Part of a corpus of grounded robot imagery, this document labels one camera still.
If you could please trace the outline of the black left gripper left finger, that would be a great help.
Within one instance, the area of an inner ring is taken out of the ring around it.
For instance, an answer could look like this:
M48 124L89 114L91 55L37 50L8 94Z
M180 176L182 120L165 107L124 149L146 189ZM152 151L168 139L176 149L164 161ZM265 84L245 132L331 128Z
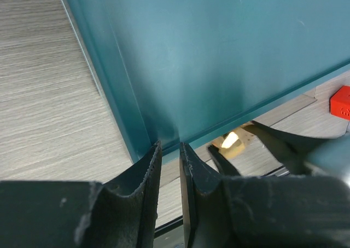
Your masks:
M2 181L1 247L152 247L159 143L107 183Z

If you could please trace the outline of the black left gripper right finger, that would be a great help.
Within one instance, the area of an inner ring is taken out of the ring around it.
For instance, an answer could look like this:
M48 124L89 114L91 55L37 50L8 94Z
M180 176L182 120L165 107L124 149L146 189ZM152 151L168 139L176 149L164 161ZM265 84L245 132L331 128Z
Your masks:
M225 176L180 145L186 247L349 247L349 187L329 176Z

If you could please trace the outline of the clear acrylic drawer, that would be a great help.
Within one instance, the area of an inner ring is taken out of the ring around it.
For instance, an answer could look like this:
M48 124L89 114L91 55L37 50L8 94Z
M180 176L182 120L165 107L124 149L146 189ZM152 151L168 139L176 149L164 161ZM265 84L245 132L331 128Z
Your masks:
M339 137L349 130L349 122L329 113L327 99L301 95L261 115L256 121L274 129L309 137ZM247 146L230 162L243 175L263 175L280 166L263 143L251 136ZM179 160L162 166L156 226L182 215Z

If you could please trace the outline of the gold round compact jar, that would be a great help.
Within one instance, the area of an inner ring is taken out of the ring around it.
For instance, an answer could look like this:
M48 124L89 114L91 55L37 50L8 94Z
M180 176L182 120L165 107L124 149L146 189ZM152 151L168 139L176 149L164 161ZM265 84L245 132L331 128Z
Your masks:
M212 144L216 146L219 153L226 159L233 159L241 154L253 141L254 135L243 129L236 129L228 134L217 137Z

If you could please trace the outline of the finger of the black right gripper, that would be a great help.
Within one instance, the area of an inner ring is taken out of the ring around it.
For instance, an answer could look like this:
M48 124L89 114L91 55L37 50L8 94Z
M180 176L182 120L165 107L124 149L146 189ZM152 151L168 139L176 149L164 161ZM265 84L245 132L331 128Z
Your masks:
M210 145L207 147L207 150L220 174L225 176L241 176L240 172L219 153L219 149L216 146Z
M349 135L307 137L273 129L252 121L254 134L270 153L294 175L349 176Z

